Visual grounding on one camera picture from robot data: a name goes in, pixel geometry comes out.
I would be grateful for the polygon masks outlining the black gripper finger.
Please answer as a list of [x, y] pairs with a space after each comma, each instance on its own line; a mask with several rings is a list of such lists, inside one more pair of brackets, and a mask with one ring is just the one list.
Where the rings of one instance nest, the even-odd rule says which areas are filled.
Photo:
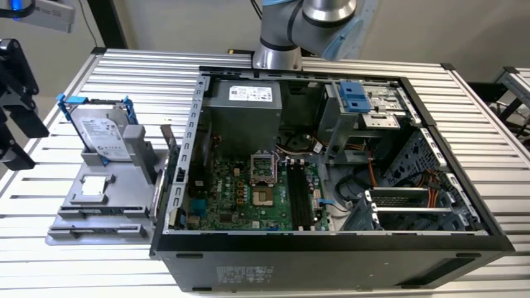
[[4, 119], [1, 119], [1, 163], [12, 171], [29, 170], [34, 167], [34, 161], [17, 144]]
[[26, 138], [49, 136], [33, 96], [38, 85], [18, 41], [1, 40], [1, 124], [12, 119]]

